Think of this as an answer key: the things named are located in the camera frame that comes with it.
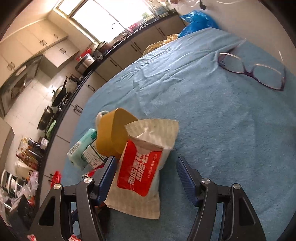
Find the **red white wet wipe pack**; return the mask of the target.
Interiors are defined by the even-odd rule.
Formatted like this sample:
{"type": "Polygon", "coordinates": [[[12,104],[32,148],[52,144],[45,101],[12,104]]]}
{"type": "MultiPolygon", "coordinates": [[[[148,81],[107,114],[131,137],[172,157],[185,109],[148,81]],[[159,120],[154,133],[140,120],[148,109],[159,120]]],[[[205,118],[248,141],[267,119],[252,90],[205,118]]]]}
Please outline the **red white wet wipe pack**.
{"type": "Polygon", "coordinates": [[[128,141],[105,204],[132,216],[159,219],[159,172],[174,148],[176,120],[137,120],[125,126],[128,141]]]}

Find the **brown tape roll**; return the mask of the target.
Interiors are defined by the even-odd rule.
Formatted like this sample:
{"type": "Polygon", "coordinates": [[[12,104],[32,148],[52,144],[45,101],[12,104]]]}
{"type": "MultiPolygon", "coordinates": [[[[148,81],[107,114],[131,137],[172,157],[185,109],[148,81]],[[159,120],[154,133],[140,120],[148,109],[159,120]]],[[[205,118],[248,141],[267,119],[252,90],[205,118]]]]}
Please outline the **brown tape roll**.
{"type": "Polygon", "coordinates": [[[120,159],[128,134],[125,125],[137,121],[133,114],[123,108],[117,108],[104,115],[97,130],[96,148],[103,156],[115,156],[120,159]]]}

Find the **lower kitchen cabinets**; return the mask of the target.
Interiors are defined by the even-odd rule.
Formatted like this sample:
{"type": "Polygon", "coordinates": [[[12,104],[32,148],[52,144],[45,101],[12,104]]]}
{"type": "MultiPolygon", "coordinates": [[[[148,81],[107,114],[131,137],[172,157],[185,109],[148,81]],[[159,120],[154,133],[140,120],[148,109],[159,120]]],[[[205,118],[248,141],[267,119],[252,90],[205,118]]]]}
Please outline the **lower kitchen cabinets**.
{"type": "Polygon", "coordinates": [[[78,88],[57,118],[52,129],[49,145],[40,169],[36,199],[43,202],[48,194],[53,174],[62,171],[66,153],[83,109],[92,95],[124,68],[139,59],[146,47],[171,34],[178,34],[185,27],[178,13],[150,20],[134,33],[115,42],[115,46],[98,62],[94,62],[81,76],[78,88]]]}

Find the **kitchen cabinets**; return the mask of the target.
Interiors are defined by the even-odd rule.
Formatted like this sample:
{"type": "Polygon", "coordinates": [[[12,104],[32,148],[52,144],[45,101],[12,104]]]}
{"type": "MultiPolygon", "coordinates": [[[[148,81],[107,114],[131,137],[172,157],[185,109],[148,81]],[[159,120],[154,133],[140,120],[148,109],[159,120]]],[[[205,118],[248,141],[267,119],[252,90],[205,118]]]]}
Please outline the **kitchen cabinets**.
{"type": "Polygon", "coordinates": [[[31,24],[1,41],[1,84],[35,57],[45,56],[59,68],[78,52],[68,34],[50,20],[31,24]]]}
{"type": "Polygon", "coordinates": [[[92,95],[124,68],[139,59],[146,47],[171,34],[178,34],[185,27],[178,13],[150,20],[134,33],[115,42],[115,46],[98,62],[94,62],[81,76],[78,88],[57,118],[52,129],[49,145],[40,169],[36,199],[43,202],[48,194],[53,174],[62,171],[66,153],[83,109],[92,95]]]}

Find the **upper kitchen cabinets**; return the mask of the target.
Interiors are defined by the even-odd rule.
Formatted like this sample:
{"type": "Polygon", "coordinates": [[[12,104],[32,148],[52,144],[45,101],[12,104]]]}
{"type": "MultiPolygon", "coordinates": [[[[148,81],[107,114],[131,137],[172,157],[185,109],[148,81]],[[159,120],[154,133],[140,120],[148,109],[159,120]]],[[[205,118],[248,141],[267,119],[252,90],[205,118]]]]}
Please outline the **upper kitchen cabinets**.
{"type": "Polygon", "coordinates": [[[68,34],[50,20],[31,24],[1,41],[1,84],[35,57],[45,56],[59,68],[78,52],[68,34]]]}

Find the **red white snack bag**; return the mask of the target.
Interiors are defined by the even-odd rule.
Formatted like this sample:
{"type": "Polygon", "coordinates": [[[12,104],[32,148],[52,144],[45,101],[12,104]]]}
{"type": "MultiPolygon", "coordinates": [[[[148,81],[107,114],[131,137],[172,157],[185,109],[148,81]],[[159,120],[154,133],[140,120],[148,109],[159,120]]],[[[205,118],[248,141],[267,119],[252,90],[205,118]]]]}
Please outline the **red white snack bag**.
{"type": "Polygon", "coordinates": [[[92,170],[90,170],[89,172],[83,174],[83,175],[81,176],[81,179],[84,180],[84,179],[87,178],[87,177],[93,177],[93,175],[95,174],[95,172],[96,172],[97,170],[100,170],[101,168],[103,168],[103,165],[100,165],[99,167],[97,167],[97,168],[95,168],[95,169],[92,169],[92,170]]]}

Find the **small green white box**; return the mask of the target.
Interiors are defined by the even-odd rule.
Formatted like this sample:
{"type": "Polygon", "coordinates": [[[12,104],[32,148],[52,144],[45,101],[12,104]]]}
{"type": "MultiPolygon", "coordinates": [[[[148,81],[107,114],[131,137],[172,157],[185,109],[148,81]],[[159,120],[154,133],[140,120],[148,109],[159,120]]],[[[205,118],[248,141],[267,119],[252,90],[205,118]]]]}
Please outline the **small green white box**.
{"type": "Polygon", "coordinates": [[[96,130],[90,128],[69,150],[67,156],[74,166],[83,170],[89,165],[92,169],[95,169],[106,162],[107,157],[100,154],[96,149],[96,138],[96,130]]]}

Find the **green cloth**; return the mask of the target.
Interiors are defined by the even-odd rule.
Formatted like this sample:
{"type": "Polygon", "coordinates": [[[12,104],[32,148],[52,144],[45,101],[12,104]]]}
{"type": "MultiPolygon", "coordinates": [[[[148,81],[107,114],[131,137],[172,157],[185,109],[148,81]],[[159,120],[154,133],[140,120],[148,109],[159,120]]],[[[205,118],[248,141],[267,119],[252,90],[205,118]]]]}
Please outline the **green cloth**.
{"type": "Polygon", "coordinates": [[[56,125],[56,120],[53,120],[47,129],[46,137],[48,140],[51,138],[51,135],[52,135],[53,129],[55,128],[55,125],[56,125]]]}

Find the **black frying pan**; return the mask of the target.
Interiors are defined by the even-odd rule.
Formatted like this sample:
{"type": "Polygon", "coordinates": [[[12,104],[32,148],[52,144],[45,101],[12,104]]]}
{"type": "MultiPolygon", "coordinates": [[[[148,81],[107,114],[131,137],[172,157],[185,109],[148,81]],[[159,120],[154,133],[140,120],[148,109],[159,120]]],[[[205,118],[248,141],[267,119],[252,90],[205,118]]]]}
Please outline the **black frying pan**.
{"type": "Polygon", "coordinates": [[[39,121],[38,130],[44,131],[46,129],[46,127],[48,126],[50,120],[52,119],[52,117],[54,116],[54,111],[50,106],[47,106],[44,109],[44,112],[42,114],[42,117],[39,121]]]}

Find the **steel rice cooker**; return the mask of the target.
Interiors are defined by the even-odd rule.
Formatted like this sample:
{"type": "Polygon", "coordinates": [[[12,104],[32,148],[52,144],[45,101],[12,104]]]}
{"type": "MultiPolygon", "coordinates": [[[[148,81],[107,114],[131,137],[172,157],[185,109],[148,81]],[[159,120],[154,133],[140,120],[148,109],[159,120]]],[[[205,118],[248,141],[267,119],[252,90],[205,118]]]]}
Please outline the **steel rice cooker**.
{"type": "Polygon", "coordinates": [[[86,54],[83,58],[81,58],[76,65],[75,69],[80,74],[83,74],[95,61],[95,59],[90,55],[86,54]]]}

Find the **dark cooking pot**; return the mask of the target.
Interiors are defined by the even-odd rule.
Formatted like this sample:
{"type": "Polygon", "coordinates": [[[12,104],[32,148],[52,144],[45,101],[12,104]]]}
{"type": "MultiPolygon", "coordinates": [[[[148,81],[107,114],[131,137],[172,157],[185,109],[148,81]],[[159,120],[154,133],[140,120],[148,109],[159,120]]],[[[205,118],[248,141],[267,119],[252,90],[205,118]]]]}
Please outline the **dark cooking pot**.
{"type": "Polygon", "coordinates": [[[100,54],[104,55],[109,51],[109,43],[106,41],[101,42],[97,48],[96,51],[99,52],[100,54]]]}

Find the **yellow plastic bag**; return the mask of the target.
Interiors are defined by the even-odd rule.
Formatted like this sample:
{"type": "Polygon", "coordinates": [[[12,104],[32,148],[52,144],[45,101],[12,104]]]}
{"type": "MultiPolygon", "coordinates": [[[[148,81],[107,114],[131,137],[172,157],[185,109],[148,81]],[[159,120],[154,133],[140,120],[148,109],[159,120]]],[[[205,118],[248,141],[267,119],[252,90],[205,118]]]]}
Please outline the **yellow plastic bag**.
{"type": "Polygon", "coordinates": [[[155,49],[158,49],[159,47],[163,46],[163,45],[166,45],[174,40],[178,39],[178,34],[172,34],[172,35],[169,35],[166,37],[165,40],[162,40],[162,41],[158,41],[154,44],[151,44],[149,45],[145,51],[143,52],[143,56],[145,56],[146,54],[148,54],[149,52],[152,52],[154,51],[155,49]]]}

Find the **blue plastic bag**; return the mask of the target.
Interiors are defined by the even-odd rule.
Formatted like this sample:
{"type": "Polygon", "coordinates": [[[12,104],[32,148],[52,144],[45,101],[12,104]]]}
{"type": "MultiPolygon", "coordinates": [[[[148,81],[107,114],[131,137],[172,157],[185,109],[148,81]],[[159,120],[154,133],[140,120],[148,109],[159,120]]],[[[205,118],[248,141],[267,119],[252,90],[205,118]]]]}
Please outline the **blue plastic bag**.
{"type": "Polygon", "coordinates": [[[216,21],[206,13],[202,11],[193,10],[188,14],[180,16],[182,20],[189,23],[178,35],[178,38],[189,35],[193,32],[203,30],[206,28],[220,29],[216,21]]]}

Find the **sink faucet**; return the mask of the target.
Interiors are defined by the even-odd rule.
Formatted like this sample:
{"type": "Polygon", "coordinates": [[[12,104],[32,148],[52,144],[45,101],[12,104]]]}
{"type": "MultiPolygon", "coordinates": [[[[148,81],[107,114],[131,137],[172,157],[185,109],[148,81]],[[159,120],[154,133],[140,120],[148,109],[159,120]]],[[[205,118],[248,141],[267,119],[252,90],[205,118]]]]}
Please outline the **sink faucet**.
{"type": "Polygon", "coordinates": [[[111,25],[112,30],[121,28],[123,31],[126,31],[126,28],[120,23],[120,22],[115,22],[111,25]]]}

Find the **purple frame eyeglasses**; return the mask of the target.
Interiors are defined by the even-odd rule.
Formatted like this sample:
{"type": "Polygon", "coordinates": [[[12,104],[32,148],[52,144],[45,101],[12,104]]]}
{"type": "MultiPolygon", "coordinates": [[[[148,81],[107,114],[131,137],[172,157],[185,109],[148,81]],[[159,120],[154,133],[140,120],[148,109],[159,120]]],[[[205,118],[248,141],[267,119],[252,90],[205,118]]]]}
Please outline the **purple frame eyeglasses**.
{"type": "Polygon", "coordinates": [[[268,60],[267,54],[248,56],[250,44],[244,39],[231,49],[219,52],[218,65],[235,74],[248,76],[269,89],[283,91],[286,83],[286,67],[283,58],[268,60]]]}

